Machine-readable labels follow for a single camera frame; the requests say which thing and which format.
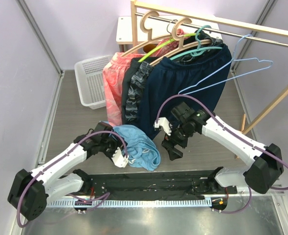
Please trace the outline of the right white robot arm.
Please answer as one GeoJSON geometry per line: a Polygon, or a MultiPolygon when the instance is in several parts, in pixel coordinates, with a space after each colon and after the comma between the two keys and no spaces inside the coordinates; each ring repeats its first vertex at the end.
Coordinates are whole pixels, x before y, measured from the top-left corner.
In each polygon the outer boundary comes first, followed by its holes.
{"type": "Polygon", "coordinates": [[[280,160],[281,149],[270,144],[266,146],[223,122],[217,115],[210,115],[205,110],[195,111],[185,102],[171,110],[174,117],[180,121],[180,126],[174,128],[165,117],[158,118],[155,129],[163,129],[166,133],[162,145],[167,149],[171,160],[182,157],[175,145],[187,146],[188,138],[199,133],[211,138],[233,152],[244,163],[244,167],[215,169],[213,178],[208,181],[208,187],[213,193],[220,193],[226,187],[247,185],[257,193],[265,194],[284,172],[280,160]]]}

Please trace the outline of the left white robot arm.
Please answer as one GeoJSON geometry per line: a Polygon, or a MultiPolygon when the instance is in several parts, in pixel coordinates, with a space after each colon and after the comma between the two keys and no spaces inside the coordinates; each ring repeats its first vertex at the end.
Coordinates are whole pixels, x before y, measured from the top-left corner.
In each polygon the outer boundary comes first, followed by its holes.
{"type": "Polygon", "coordinates": [[[98,153],[103,153],[116,166],[124,166],[128,157],[127,142],[109,124],[99,122],[95,129],[75,138],[66,150],[44,165],[31,171],[16,173],[7,201],[17,210],[20,227],[23,216],[32,221],[40,216],[47,204],[59,198],[79,193],[87,195],[92,188],[92,178],[81,169],[68,176],[64,174],[98,153]]]}

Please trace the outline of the light blue shorts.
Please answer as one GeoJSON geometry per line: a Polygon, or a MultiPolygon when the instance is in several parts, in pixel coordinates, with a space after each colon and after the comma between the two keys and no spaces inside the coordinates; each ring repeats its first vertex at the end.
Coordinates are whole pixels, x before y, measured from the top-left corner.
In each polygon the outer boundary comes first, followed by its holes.
{"type": "Polygon", "coordinates": [[[159,166],[160,153],[154,142],[141,129],[124,124],[114,126],[113,131],[124,139],[131,167],[154,171],[159,166]]]}

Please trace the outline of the light blue wire hanger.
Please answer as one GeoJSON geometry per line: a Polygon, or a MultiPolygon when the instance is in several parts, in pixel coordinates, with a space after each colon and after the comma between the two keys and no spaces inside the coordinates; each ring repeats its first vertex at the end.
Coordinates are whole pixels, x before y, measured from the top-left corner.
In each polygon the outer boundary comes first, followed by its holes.
{"type": "Polygon", "coordinates": [[[248,39],[249,36],[252,36],[252,34],[247,34],[247,35],[244,35],[242,36],[235,44],[235,47],[234,47],[234,51],[233,51],[233,54],[232,54],[232,59],[227,62],[225,65],[221,66],[219,69],[217,69],[216,71],[212,72],[211,74],[207,75],[206,77],[204,77],[202,80],[200,80],[199,82],[197,82],[195,85],[192,85],[192,86],[189,86],[187,88],[184,88],[182,90],[180,90],[178,92],[179,95],[188,95],[188,94],[193,94],[193,93],[197,93],[199,91],[202,91],[202,90],[206,90],[208,88],[211,88],[213,86],[216,86],[216,85],[219,85],[221,83],[224,83],[224,82],[227,82],[227,81],[230,81],[230,80],[234,80],[234,79],[237,79],[237,78],[240,78],[240,77],[243,77],[243,76],[246,76],[246,75],[249,75],[249,74],[253,74],[253,73],[256,73],[256,72],[259,72],[259,71],[264,71],[264,70],[267,70],[269,68],[271,68],[273,66],[273,61],[272,60],[266,60],[266,59],[263,59],[263,60],[260,60],[259,58],[257,57],[251,57],[251,58],[244,58],[244,59],[238,59],[236,56],[237,56],[237,47],[238,45],[240,44],[241,41],[243,41],[244,39],[248,39]],[[210,77],[212,77],[213,75],[215,75],[216,73],[218,73],[219,71],[221,71],[222,69],[226,68],[228,65],[231,65],[233,62],[244,62],[244,61],[252,61],[252,60],[255,60],[257,61],[258,63],[269,63],[268,66],[266,67],[263,67],[263,68],[260,68],[260,69],[256,69],[256,70],[252,70],[252,71],[249,71],[249,72],[246,72],[246,73],[242,73],[242,74],[239,74],[239,75],[235,75],[231,78],[228,78],[228,79],[225,79],[223,81],[220,81],[220,82],[216,82],[214,84],[211,84],[211,85],[208,85],[206,87],[203,87],[203,88],[199,88],[197,90],[193,90],[193,91],[190,91],[190,92],[187,92],[187,93],[184,93],[185,91],[188,91],[192,88],[196,88],[198,85],[200,85],[202,82],[206,81],[207,79],[209,79],[210,77]]]}

